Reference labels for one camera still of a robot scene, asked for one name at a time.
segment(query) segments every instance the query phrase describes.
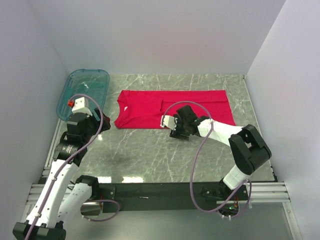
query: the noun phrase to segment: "floor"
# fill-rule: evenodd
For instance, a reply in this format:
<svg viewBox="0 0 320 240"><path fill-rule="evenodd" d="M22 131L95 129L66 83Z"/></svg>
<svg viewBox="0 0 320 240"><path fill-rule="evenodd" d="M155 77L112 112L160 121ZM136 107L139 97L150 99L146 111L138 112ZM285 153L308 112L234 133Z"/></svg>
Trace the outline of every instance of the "floor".
<svg viewBox="0 0 320 240"><path fill-rule="evenodd" d="M74 179L80 175L96 176L101 183L188 182L201 138L189 141L170 138L168 129L117 129L117 98L121 90L226 90L237 126L257 119L242 75L217 74L120 74L111 75L104 113L111 129L101 133L88 148ZM61 123L59 134L66 129ZM228 146L209 139L200 152L194 180L220 181L233 167ZM266 162L251 177L253 181L274 181L273 169Z"/></svg>

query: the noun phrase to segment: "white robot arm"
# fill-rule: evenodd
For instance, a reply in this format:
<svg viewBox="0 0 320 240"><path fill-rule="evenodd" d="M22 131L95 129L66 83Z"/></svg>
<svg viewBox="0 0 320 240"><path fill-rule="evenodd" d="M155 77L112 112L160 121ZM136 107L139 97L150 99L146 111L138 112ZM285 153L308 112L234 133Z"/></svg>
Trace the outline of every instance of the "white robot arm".
<svg viewBox="0 0 320 240"><path fill-rule="evenodd" d="M271 151L253 125L231 126L206 116L197 117L189 105L177 110L174 116L165 115L162 127L171 129L170 137L188 140L189 135L206 137L231 147L235 165L221 180L230 190L234 190L244 180L271 157Z"/></svg>
<svg viewBox="0 0 320 240"><path fill-rule="evenodd" d="M54 150L50 173L39 199L26 221L17 222L14 226L13 234L17 240L24 240L29 228L33 228L29 236L30 240L65 239L66 227L80 211L81 206L89 199L100 197L98 179L82 175L76 180L72 192L63 201L68 184L78 170L87 149L85 148L65 165L66 160L97 133L101 118L103 120L101 132L110 129L110 119L105 115L100 116L96 108L95 112L100 118L97 120L90 111L88 99L85 97L71 102L70 107L72 107L72 114L67 121L67 131ZM43 203L45 205L39 214L39 208Z"/></svg>

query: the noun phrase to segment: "purple cable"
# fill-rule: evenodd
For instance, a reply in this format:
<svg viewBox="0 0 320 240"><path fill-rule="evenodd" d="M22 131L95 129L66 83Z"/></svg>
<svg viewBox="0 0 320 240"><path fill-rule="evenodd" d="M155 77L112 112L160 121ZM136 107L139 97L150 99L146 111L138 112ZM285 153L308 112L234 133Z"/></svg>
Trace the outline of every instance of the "purple cable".
<svg viewBox="0 0 320 240"><path fill-rule="evenodd" d="M91 200L90 200L89 202L99 202L99 203L107 202L107 203L113 203L113 204L116 204L117 207L118 207L117 210L116 210L116 212L115 212L112 216L107 217L107 218L105 218L105 219L92 219L92 218L89 218L89 217L87 217L87 216L83 216L84 219L87 219L87 220L89 220L89 221L91 221L91 222L105 222L105 221L108 221L108 220L110 220L110 219L113 219L113 218L119 213L119 211L120 211L120 204L119 204L117 201L114 201L114 200L101 199L101 200L94 200L94 201L91 201Z"/></svg>
<svg viewBox="0 0 320 240"><path fill-rule="evenodd" d="M70 98L70 100L72 100L72 99L74 99L74 98L76 98L76 97L85 97L85 98L87 98L87 99L90 99L90 100L97 106L97 108L98 108L98 110L99 110L99 113L100 113L100 125L99 125L99 128L98 128L96 134L89 140L89 142L88 142L87 144L85 144L83 147L81 147L79 150L77 150L75 153L73 153L70 157L68 157L67 160L64 161L64 163L60 166L60 168L59 168L59 169L56 171L56 173L54 174L54 176L53 176L54 178L57 178L57 177L59 176L60 172L62 171L62 169L63 169L70 161L72 161L72 159L73 159L78 153L80 153L81 151L83 151L86 147L88 147L88 146L97 138L98 134L100 133L100 131L101 131L101 129L102 129L103 123L104 123L102 109L101 109L101 107L99 106L99 104L98 104L92 97L90 97L90 96L88 96L88 95L86 95L86 94L80 94L80 93L79 93L79 94L73 95L73 96ZM44 207L45 207L45 205L46 205L46 203L47 203L47 201L48 201L48 198L49 198L49 196L50 196L50 193L51 193L51 191L52 191L52 188L54 187L54 184L55 184L55 180L51 180L51 183L50 183L50 185L49 185L49 187L48 187L48 190L47 190L47 192L46 192L46 194L45 194L45 196L44 196L44 198L43 198L43 201L42 201L42 203L41 203L41 205L40 205L40 207L39 207L39 210L38 210L39 216L41 215L41 213L42 213L42 211L43 211L43 209L44 209ZM36 216L36 217L34 218L34 220L33 220L32 224L31 224L31 226L30 226L30 228L29 228L29 230L28 230L28 232L27 232L24 240L28 240L28 239L29 239L31 232L32 232L33 228L35 227L35 225L36 225L36 223L37 223L37 221L38 221L38 219L39 219L39 216Z"/></svg>
<svg viewBox="0 0 320 240"><path fill-rule="evenodd" d="M206 114L208 115L208 117L210 119L212 119L211 117L211 114L210 112L202 105L200 105L199 103L197 102L194 102L194 101L178 101L174 104L172 104L170 107L167 108L167 110L164 112L163 114L163 117L161 119L161 125L164 126L164 118L165 118L165 115L167 114L167 112L172 108L174 107L175 105L178 105L178 104L194 104L194 105L197 105L198 107L202 108ZM232 193L227 197L227 199L218 207L214 208L214 209L211 209L211 210L204 210L202 209L196 202L196 199L195 199L195 195L194 195L194 189L193 189L193 181L194 181L194 173L195 173L195 168L196 168L196 162L197 162L197 158L198 158L198 155L199 155L199 152L200 150L202 149L202 147L204 146L205 142L207 141L207 139L209 138L210 134L212 133L212 131L214 130L214 123L211 121L210 122L211 124L211 128L210 128L210 131L208 132L208 134L204 137L203 141L201 142L199 148L197 149L196 151L196 154L195 154L195 157L194 157L194 160L193 160L193 165L192 165L192 169L191 169L191 176L190 176L190 195L191 195L191 199L192 199L192 202L194 204L194 206L200 210L201 212L204 212L204 213L213 213L213 212L216 212L218 211L219 209L223 208L227 202L233 197L233 195L241 188L241 186L243 184L245 184L247 182L247 180L244 180L239 186L237 186L233 191ZM249 189L249 197L248 197L248 200L244 206L244 208L238 212L236 215L232 216L232 218L234 217L237 217L239 216L240 214L243 213L244 209L246 209L246 207L248 206L249 204L249 201L250 201L250 198L251 198L251 191L252 191L252 182L250 180L248 180L248 182L250 183L250 189Z"/></svg>

